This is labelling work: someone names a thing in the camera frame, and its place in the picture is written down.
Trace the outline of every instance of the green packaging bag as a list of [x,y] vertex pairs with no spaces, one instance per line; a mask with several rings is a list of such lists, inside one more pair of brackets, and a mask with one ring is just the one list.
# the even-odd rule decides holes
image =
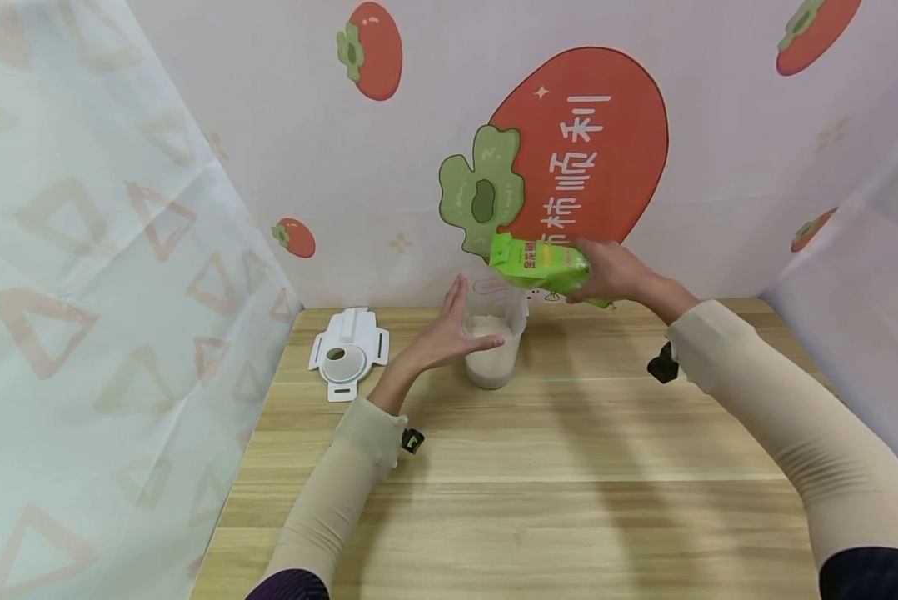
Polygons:
[[[574,247],[516,240],[511,233],[492,236],[489,266],[514,286],[538,287],[562,296],[575,292],[589,278],[589,261]],[[599,308],[612,305],[601,298],[587,302]]]

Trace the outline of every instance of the left hand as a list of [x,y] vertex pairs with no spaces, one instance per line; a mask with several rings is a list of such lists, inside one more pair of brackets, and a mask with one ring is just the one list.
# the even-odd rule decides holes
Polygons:
[[486,335],[481,338],[470,338],[462,327],[466,314],[466,296],[469,282],[463,276],[457,276],[442,301],[442,310],[435,321],[419,333],[399,358],[412,360],[419,370],[443,367],[471,353],[480,350],[498,348],[506,340],[501,335]]

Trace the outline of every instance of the clear plastic cup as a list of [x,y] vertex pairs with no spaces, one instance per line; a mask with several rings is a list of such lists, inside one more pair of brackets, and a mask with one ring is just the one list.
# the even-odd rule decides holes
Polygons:
[[[500,333],[506,339],[503,346],[482,350],[466,356],[469,379],[485,390],[498,390],[512,379],[519,342],[526,330],[529,305],[526,295],[513,289],[505,301],[489,302],[469,295],[466,302],[466,334],[473,337]],[[506,330],[499,326],[504,324]]]

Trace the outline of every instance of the wooden table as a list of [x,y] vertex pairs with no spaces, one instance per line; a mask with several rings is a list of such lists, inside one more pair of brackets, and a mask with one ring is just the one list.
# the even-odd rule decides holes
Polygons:
[[[821,379],[764,303],[727,304]],[[292,329],[196,600],[245,597],[347,408],[306,371],[334,312]],[[435,311],[376,314],[397,353]],[[646,374],[664,342],[637,305],[533,305],[510,385],[423,375],[405,412],[426,441],[369,498],[334,600],[817,598],[798,497],[712,399]]]

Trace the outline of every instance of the hand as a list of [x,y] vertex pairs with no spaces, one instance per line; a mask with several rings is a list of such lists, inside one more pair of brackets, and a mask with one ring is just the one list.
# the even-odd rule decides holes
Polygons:
[[399,354],[399,358],[413,361],[422,371],[443,367],[479,350],[498,348],[506,341],[501,335],[487,335],[470,338],[462,328],[466,311],[466,296],[469,283],[463,276],[456,277],[447,296],[442,301],[442,310],[435,321],[419,333],[416,340]]
[[700,303],[681,283],[652,271],[617,242],[579,240],[576,248],[589,261],[589,278],[566,297],[570,304],[587,298],[630,299],[652,310],[669,326]]
[[642,302],[641,297],[650,283],[662,278],[617,242],[577,240],[576,248],[589,261],[589,278],[566,297],[570,304],[581,303],[588,298]]

